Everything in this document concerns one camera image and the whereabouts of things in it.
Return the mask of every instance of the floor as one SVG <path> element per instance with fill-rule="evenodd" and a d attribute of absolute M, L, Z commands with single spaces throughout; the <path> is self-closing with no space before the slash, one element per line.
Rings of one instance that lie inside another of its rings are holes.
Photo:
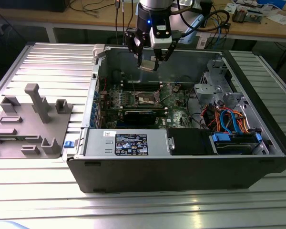
<path fill-rule="evenodd" d="M 15 26 L 15 29 L 28 42 L 48 42 L 48 37 L 44 28 Z M 25 41 L 19 37 L 11 27 L 6 27 L 4 30 L 4 35 L 0 36 L 0 80 L 25 45 Z M 60 43 L 116 44 L 115 32 L 113 31 L 56 29 L 55 32 Z M 187 48 L 195 48 L 197 42 L 198 38 L 192 45 L 187 46 Z M 234 40 L 227 39 L 226 42 L 222 42 L 222 44 L 217 45 L 217 47 L 213 48 L 210 46 L 209 48 L 230 50 L 232 49 L 233 44 Z M 273 42 L 257 42 L 253 47 L 253 51 L 261 54 L 272 67 L 276 66 L 277 61 L 283 53 L 283 51 Z M 279 75 L 286 83 L 286 64 L 279 72 Z"/>

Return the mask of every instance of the warning label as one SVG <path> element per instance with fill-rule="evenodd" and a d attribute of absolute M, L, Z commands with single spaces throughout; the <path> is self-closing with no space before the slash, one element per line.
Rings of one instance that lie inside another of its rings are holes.
<path fill-rule="evenodd" d="M 147 156 L 147 135 L 115 135 L 117 156 Z"/>

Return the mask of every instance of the blue latch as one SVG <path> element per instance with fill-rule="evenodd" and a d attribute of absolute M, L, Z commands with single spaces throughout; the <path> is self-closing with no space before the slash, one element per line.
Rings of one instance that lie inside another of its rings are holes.
<path fill-rule="evenodd" d="M 65 141 L 65 144 L 63 145 L 64 148 L 70 149 L 75 147 L 75 143 L 72 141 Z"/>
<path fill-rule="evenodd" d="M 215 133 L 212 135 L 214 142 L 231 141 L 229 134 Z"/>
<path fill-rule="evenodd" d="M 262 136 L 260 134 L 256 134 L 256 138 L 259 142 L 262 142 Z"/>

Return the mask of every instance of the barcode sticker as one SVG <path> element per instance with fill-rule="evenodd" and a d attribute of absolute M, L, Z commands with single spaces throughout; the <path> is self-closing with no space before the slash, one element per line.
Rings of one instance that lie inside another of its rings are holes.
<path fill-rule="evenodd" d="M 116 131 L 104 131 L 104 137 L 115 137 Z"/>

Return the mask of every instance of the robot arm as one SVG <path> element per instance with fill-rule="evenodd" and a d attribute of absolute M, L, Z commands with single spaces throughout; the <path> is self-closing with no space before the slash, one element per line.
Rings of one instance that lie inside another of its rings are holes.
<path fill-rule="evenodd" d="M 138 57 L 138 67 L 143 70 L 157 71 L 159 62 L 169 59 L 181 38 L 193 33 L 208 17 L 215 14 L 214 12 L 210 13 L 207 17 L 199 20 L 198 24 L 194 28 L 191 27 L 192 30 L 189 32 L 182 33 L 179 30 L 171 30 L 170 17 L 190 10 L 195 1 L 190 2 L 191 4 L 187 7 L 171 11 L 173 0 L 140 0 L 137 28 L 135 31 L 125 32 L 125 40 L 129 51 L 135 53 Z M 144 46 L 154 49 L 155 62 L 142 59 Z"/>

